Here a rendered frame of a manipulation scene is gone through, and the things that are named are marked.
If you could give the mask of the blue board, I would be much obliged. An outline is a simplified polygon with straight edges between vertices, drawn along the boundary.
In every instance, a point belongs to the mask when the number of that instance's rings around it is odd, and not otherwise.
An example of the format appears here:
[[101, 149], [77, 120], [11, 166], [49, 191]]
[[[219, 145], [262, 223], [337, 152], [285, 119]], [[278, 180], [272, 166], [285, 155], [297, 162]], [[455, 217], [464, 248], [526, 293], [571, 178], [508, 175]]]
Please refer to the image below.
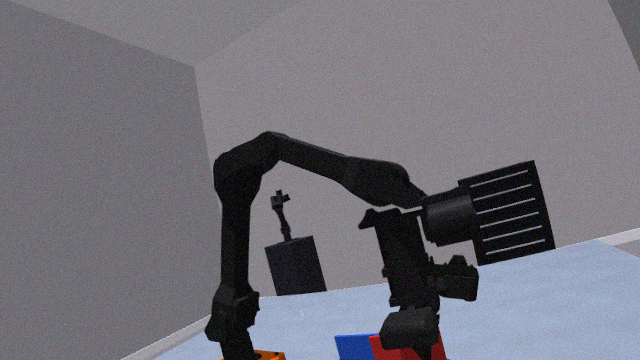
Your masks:
[[366, 335], [335, 335], [336, 347], [341, 360], [375, 360], [369, 337]]

